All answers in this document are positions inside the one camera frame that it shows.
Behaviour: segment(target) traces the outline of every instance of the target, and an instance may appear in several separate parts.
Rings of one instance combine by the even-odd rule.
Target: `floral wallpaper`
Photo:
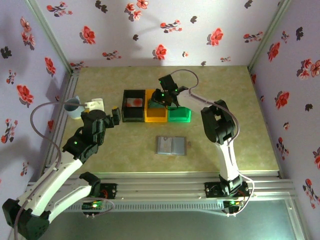
[[[293,180],[311,239],[320,236],[320,55],[317,0],[292,0],[251,70],[285,177]]]
[[[279,7],[279,0],[35,2],[73,69],[248,65]]]
[[[59,100],[68,75],[24,1],[0,1],[0,28],[2,206],[8,198],[20,196],[28,182],[40,176],[48,143],[33,131],[30,114],[42,103]],[[52,134],[57,110],[48,106],[34,115],[35,126],[48,137]],[[1,213],[0,239],[8,239],[10,231]]]

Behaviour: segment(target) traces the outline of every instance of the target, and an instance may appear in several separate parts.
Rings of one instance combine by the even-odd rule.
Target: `cable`
[[[240,193],[243,197],[243,199],[240,201],[240,203],[242,203],[244,200],[246,200],[246,196],[245,196],[244,192],[240,191],[239,189],[238,189],[238,193]]]
[[[235,213],[232,214],[232,215],[234,215],[234,216],[236,216],[237,214],[241,213],[241,212],[245,209],[245,207],[247,206],[250,198],[252,197],[252,195],[253,195],[253,193],[254,193],[254,191],[255,191],[255,182],[254,182],[251,178],[249,178],[249,177],[243,175],[242,173],[240,173],[239,171],[238,171],[238,173],[239,173],[239,175],[240,175],[241,177],[249,180],[249,181],[252,183],[252,190],[251,190],[251,192],[250,192],[250,195],[249,195],[247,201],[245,201],[243,207],[242,207],[239,211],[237,211],[237,212],[235,212]]]
[[[103,197],[85,197],[85,198],[82,198],[82,201],[85,203],[85,201],[86,200],[90,200],[90,202],[92,202],[92,200],[102,200],[102,201],[104,201],[104,202],[107,202],[107,203],[111,203],[112,204],[112,208],[110,208],[110,209],[108,209],[108,210],[106,210],[106,211],[103,211],[103,212],[100,212],[100,213],[98,213],[98,214],[94,214],[94,213],[92,213],[92,218],[94,218],[94,217],[96,217],[96,216],[101,216],[101,215],[104,215],[104,214],[106,214],[106,213],[108,213],[108,212],[110,212],[110,211],[112,211],[113,209],[115,209],[115,203],[113,202],[113,201],[111,201],[111,200],[109,200],[109,199],[107,199],[107,198],[103,198]]]
[[[215,107],[217,107],[217,108],[225,111],[227,114],[229,114],[229,115],[233,118],[233,120],[234,120],[234,122],[235,122],[235,125],[236,125],[236,133],[235,133],[235,135],[234,135],[230,140],[227,141],[227,143],[228,143],[229,157],[230,157],[230,160],[231,160],[232,157],[231,157],[230,143],[232,143],[232,142],[239,136],[239,133],[240,133],[240,124],[239,124],[238,119],[236,118],[235,115],[233,115],[233,114],[232,114],[228,109],[226,109],[225,107],[220,106],[220,105],[218,105],[218,104],[216,104],[216,103],[214,103],[214,102],[206,101],[206,100],[202,99],[201,97],[198,97],[198,96],[194,95],[194,94],[191,92],[192,89],[196,88],[196,87],[199,85],[199,77],[197,76],[197,74],[196,74],[195,72],[193,72],[193,71],[191,71],[191,70],[188,70],[188,69],[178,69],[178,70],[173,71],[171,74],[174,74],[174,73],[176,73],[176,72],[178,72],[178,71],[186,71],[186,72],[192,73],[192,74],[195,76],[195,78],[196,78],[196,85],[194,85],[193,87],[191,87],[191,88],[189,89],[189,94],[190,94],[190,96],[192,96],[192,97],[195,98],[195,99],[198,99],[199,101],[201,101],[201,102],[203,102],[203,103],[205,103],[205,104],[211,104],[211,105],[213,105],[213,106],[215,106]],[[250,182],[252,183],[252,190],[251,190],[251,193],[250,193],[247,201],[246,201],[245,204],[243,205],[243,207],[242,207],[239,211],[233,213],[233,214],[232,214],[233,216],[236,216],[237,214],[241,213],[241,212],[243,211],[243,209],[245,209],[245,207],[247,206],[250,198],[252,197],[252,195],[253,195],[253,193],[254,193],[254,191],[255,191],[255,182],[254,182],[251,178],[249,178],[249,177],[243,175],[242,173],[240,173],[239,170],[237,170],[237,172],[239,173],[239,175],[240,175],[241,177],[247,179],[248,181],[250,181]]]
[[[30,114],[30,123],[31,123],[31,127],[33,128],[33,130],[35,131],[36,134],[38,134],[41,138],[45,139],[45,140],[48,140],[50,143],[53,144],[53,146],[57,149],[57,162],[56,162],[56,165],[55,165],[55,168],[57,169],[60,165],[60,162],[61,162],[61,150],[59,148],[59,146],[54,142],[52,141],[50,138],[44,136],[42,133],[40,133],[35,124],[34,124],[34,114],[35,112],[43,107],[43,106],[46,106],[46,105],[55,105],[55,104],[60,104],[60,105],[71,105],[71,106],[83,106],[83,107],[86,107],[87,105],[86,104],[77,104],[77,103],[70,103],[70,102],[46,102],[46,103],[43,103],[43,104],[40,104],[39,106],[37,106]],[[18,223],[19,223],[19,219],[21,217],[21,214],[22,214],[22,211],[25,209],[26,205],[31,201],[32,197],[36,194],[36,192],[38,191],[38,189],[52,176],[52,174],[54,174],[54,171],[50,172],[48,174],[48,176],[38,185],[34,188],[34,190],[30,193],[30,195],[26,198],[25,202],[22,204],[21,208],[19,209],[16,217],[15,217],[15,220],[14,220],[14,225],[13,225],[13,232],[14,232],[14,240],[18,240]]]
[[[214,215],[220,215],[220,216],[229,216],[230,214],[229,213],[224,213],[224,212],[219,212],[219,211],[214,211],[214,210],[205,210],[205,209],[199,209],[198,210],[199,212],[203,212],[203,213],[206,213],[206,214],[214,214]]]

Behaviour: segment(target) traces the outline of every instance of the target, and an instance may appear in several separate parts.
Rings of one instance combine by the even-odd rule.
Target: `green block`
[[[184,106],[168,107],[168,122],[171,123],[190,123],[191,110]]]

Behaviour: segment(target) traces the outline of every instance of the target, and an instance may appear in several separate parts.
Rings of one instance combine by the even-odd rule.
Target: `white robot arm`
[[[188,90],[180,92],[177,96],[177,102],[179,106],[186,107],[195,113],[201,113],[203,109],[208,109],[212,106],[212,104],[210,104],[210,100],[200,97],[194,93],[191,95]],[[233,141],[228,146],[228,141],[230,139],[231,137],[224,141],[223,144],[217,142],[214,143],[220,161],[220,176],[227,181],[236,179],[239,176]]]
[[[112,117],[102,110],[82,112],[83,127],[63,146],[61,159],[56,160],[42,177],[17,200],[8,199],[2,206],[6,222],[27,240],[39,239],[49,224],[66,208],[85,197],[99,197],[100,179],[85,172],[72,185],[57,192],[64,182],[87,159],[98,152],[107,128],[120,123],[120,110]]]
[[[223,109],[228,110],[223,100],[212,102],[192,93],[188,88],[178,87],[171,75],[159,79],[162,91],[156,89],[152,100],[165,107],[175,104],[201,113],[204,132],[214,143],[220,162],[220,187],[225,196],[232,196],[242,185],[242,177],[236,163],[233,141],[235,123]]]

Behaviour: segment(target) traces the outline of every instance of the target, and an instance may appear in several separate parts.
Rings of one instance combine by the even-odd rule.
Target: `blue cup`
[[[81,104],[78,96],[70,98],[66,101],[71,104]],[[85,110],[83,106],[74,106],[74,105],[64,105],[64,110],[72,119],[81,119],[81,113]]]

